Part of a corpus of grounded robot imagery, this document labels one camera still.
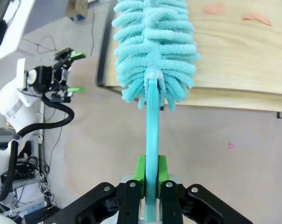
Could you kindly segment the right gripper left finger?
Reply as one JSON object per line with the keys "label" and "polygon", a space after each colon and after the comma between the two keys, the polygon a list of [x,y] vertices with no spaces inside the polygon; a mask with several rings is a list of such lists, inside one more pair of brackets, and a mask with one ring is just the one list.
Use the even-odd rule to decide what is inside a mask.
{"label": "right gripper left finger", "polygon": [[118,215],[117,224],[137,224],[144,197],[145,156],[140,155],[135,174],[113,186],[102,182],[45,220],[46,224],[100,224]]}

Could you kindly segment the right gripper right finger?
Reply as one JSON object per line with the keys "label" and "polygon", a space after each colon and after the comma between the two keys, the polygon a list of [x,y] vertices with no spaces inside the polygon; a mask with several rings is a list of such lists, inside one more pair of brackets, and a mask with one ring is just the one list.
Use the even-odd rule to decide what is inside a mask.
{"label": "right gripper right finger", "polygon": [[158,198],[163,224],[182,224],[186,217],[197,224],[251,224],[248,218],[200,184],[184,187],[171,180],[166,156],[158,161]]}

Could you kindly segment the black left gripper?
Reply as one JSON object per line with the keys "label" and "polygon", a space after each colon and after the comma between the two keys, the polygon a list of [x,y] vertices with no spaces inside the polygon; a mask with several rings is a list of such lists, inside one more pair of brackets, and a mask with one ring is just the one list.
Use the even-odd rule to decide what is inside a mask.
{"label": "black left gripper", "polygon": [[85,53],[66,48],[55,54],[54,60],[56,63],[53,66],[35,67],[35,91],[54,91],[49,98],[50,102],[70,103],[75,93],[85,91],[85,88],[68,87],[68,69],[74,61],[83,58],[86,58]]}

